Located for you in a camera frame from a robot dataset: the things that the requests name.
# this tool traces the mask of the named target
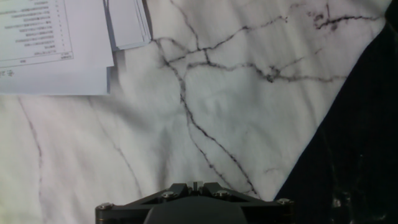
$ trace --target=black plastic part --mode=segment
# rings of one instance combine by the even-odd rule
[[[219,190],[227,191],[228,196],[216,197]],[[174,197],[163,198],[166,191],[174,192]],[[291,224],[295,223],[293,208],[293,202],[285,205],[265,202],[222,188],[218,183],[206,183],[200,189],[173,184],[167,190],[124,206],[115,205],[107,210],[97,207],[95,215],[96,224]]]

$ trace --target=dark surface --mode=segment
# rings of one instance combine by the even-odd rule
[[[265,202],[219,183],[172,184],[127,205],[95,208],[97,224],[292,224],[294,203]]]
[[[398,223],[398,2],[276,198],[297,223]]]

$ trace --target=black marble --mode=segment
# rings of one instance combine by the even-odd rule
[[[398,223],[398,1],[386,19],[276,196],[298,224]]]

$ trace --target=white paper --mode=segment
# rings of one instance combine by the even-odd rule
[[[0,30],[0,92],[4,80],[113,66],[99,0],[0,0]]]
[[[141,0],[104,1],[113,51],[149,43],[149,28]]]
[[[95,68],[87,71],[58,75],[5,77],[0,82],[2,94],[30,95],[106,95],[109,93],[109,69]]]

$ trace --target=marble vein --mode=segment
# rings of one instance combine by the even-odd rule
[[[42,213],[42,221],[43,223],[46,223],[46,219],[44,217],[44,212],[43,212],[43,198],[42,198],[42,187],[43,187],[43,151],[42,148],[39,144],[39,140],[37,139],[37,131],[33,126],[32,121],[30,120],[29,116],[27,115],[27,112],[25,110],[25,106],[22,103],[21,98],[18,96],[18,102],[22,108],[22,111],[24,112],[25,118],[27,120],[27,122],[29,123],[29,128],[30,131],[32,132],[35,144],[36,144],[36,148],[39,152],[39,192],[38,192],[38,196],[39,196],[39,203],[40,203],[40,211]]]
[[[104,132],[104,135],[106,136],[106,138],[108,138],[109,141],[111,142],[111,144],[113,146],[113,149],[116,150],[119,153],[119,155],[122,157],[124,163],[127,165],[127,168],[129,169],[129,171],[130,171],[130,173],[131,173],[131,175],[134,178],[134,181],[136,183],[136,189],[137,189],[137,192],[138,192],[138,196],[140,198],[142,198],[144,195],[142,194],[141,186],[139,184],[139,181],[138,181],[138,178],[136,176],[136,173],[132,169],[132,167],[131,167],[129,161],[127,160],[126,156],[124,155],[122,149],[120,147],[117,147],[116,143],[112,140],[112,138],[109,135],[109,133],[105,130],[105,127],[103,126],[100,118],[98,117],[98,114],[97,114],[96,110],[94,109],[93,102],[92,102],[90,97],[88,97],[88,102],[90,104],[90,107],[93,109],[93,112],[94,112],[95,117],[96,117],[96,119],[97,119],[97,121],[99,123],[99,126],[101,127],[102,132]]]
[[[256,194],[257,196],[257,190],[254,188],[247,172],[243,169],[242,165],[237,161],[237,159],[232,155],[232,153],[230,153],[222,144],[220,144],[213,136],[210,136],[200,125],[197,124],[197,122],[195,121],[195,118],[193,117],[193,113],[190,110],[190,108],[188,107],[188,104],[186,102],[186,84],[185,84],[185,78],[187,77],[188,73],[190,70],[193,70],[194,68],[197,67],[211,67],[211,68],[215,68],[215,69],[219,69],[219,70],[224,70],[226,72],[232,72],[234,70],[237,69],[251,69],[254,70],[257,74],[257,76],[260,79],[263,79],[269,83],[274,83],[276,80],[282,80],[285,82],[299,82],[299,81],[304,81],[304,80],[308,80],[308,81],[314,81],[314,82],[320,82],[320,83],[330,83],[333,82],[335,80],[341,80],[341,79],[346,79],[347,76],[340,76],[340,75],[333,75],[331,77],[314,77],[314,76],[309,76],[309,75],[286,75],[283,73],[283,71],[288,68],[291,67],[293,65],[296,65],[298,63],[300,63],[301,61],[305,60],[306,57],[300,57],[298,59],[295,59],[294,61],[278,67],[276,65],[269,65],[268,66],[268,71],[265,72],[262,69],[260,69],[255,63],[251,63],[251,62],[246,62],[246,63],[239,63],[230,67],[227,67],[226,65],[222,65],[220,63],[214,63],[211,61],[210,56],[209,56],[209,51],[211,50],[216,50],[217,48],[219,48],[220,46],[222,46],[223,44],[229,42],[230,40],[232,40],[238,33],[241,32],[246,32],[246,34],[254,31],[254,30],[258,30],[258,29],[263,29],[265,27],[270,26],[271,24],[274,24],[277,21],[284,21],[285,23],[288,23],[288,17],[284,17],[284,16],[278,16],[274,19],[272,19],[271,21],[268,21],[264,24],[261,24],[259,26],[243,26],[242,28],[238,29],[236,32],[234,32],[233,34],[231,34],[230,36],[228,36],[227,38],[223,39],[222,41],[218,42],[217,44],[215,44],[214,46],[211,47],[200,47],[200,42],[199,42],[199,35],[198,32],[193,28],[193,26],[189,23],[189,19],[187,14],[183,11],[183,9],[178,6],[177,4],[174,3],[173,0],[170,0],[170,3],[176,7],[178,9],[178,11],[181,13],[181,15],[183,16],[184,19],[184,23],[185,25],[189,28],[190,32],[194,35],[195,37],[195,43],[196,43],[196,49],[195,50],[190,50],[188,48],[186,48],[183,44],[181,44],[180,42],[178,42],[177,40],[170,38],[170,37],[159,37],[157,39],[154,39],[152,42],[156,43],[157,48],[160,52],[160,56],[162,58],[162,63],[164,65],[164,67],[167,67],[168,69],[171,69],[174,74],[175,77],[177,78],[179,85],[180,85],[180,102],[183,104],[184,108],[185,108],[185,112],[186,112],[186,116],[187,116],[187,126],[188,126],[188,131],[190,132],[190,138],[193,141],[195,147],[201,152],[201,154],[203,155],[203,157],[205,158],[206,162],[208,163],[209,167],[211,169],[214,170],[214,172],[217,174],[218,177],[220,177],[227,185],[228,187],[230,187],[231,189],[233,189],[233,187],[231,186],[231,184],[224,178],[224,176],[215,169],[214,165],[210,162],[210,160],[207,158],[206,154],[204,153],[204,151],[198,146],[198,144],[193,140],[192,138],[192,134],[191,134],[191,130],[190,130],[190,124],[192,124],[197,130],[199,130],[199,132],[202,133],[202,135],[204,135],[204,137],[208,138],[209,140],[213,141],[214,143],[216,143],[216,145],[218,147],[221,148],[221,150],[227,154],[227,156],[237,165],[238,169],[241,171],[242,175],[246,178],[246,182],[249,184],[249,186],[251,187],[251,191],[254,192],[254,194]],[[330,26],[333,24],[337,24],[339,22],[342,21],[348,21],[348,20],[359,20],[359,19],[364,19],[364,20],[370,20],[370,21],[375,21],[377,19],[379,19],[378,17],[364,17],[364,16],[342,16],[342,17],[338,17],[336,19],[330,19],[330,9],[329,9],[329,5],[328,2],[326,2],[326,9],[327,9],[327,14],[328,14],[328,18],[326,19],[325,22],[316,25],[315,24],[315,28],[317,30],[320,30],[322,27],[326,27],[326,26]],[[315,17],[314,22],[322,20],[323,19],[323,14],[319,14]],[[180,49],[181,51],[183,51],[185,54],[183,56],[171,59],[171,60],[167,60],[165,57],[165,52],[164,49],[162,47],[162,41],[168,41],[170,42],[173,46],[177,47],[178,49]],[[318,54],[320,51],[322,50],[322,48],[318,49],[314,55]],[[186,66],[186,71],[184,73],[183,76],[181,76],[179,74],[179,71],[172,66],[172,64],[174,62],[178,62],[180,60],[183,60],[186,58],[187,55],[189,54],[194,54],[197,52],[203,52],[205,55],[205,61],[204,62],[195,62],[195,63],[188,63]]]

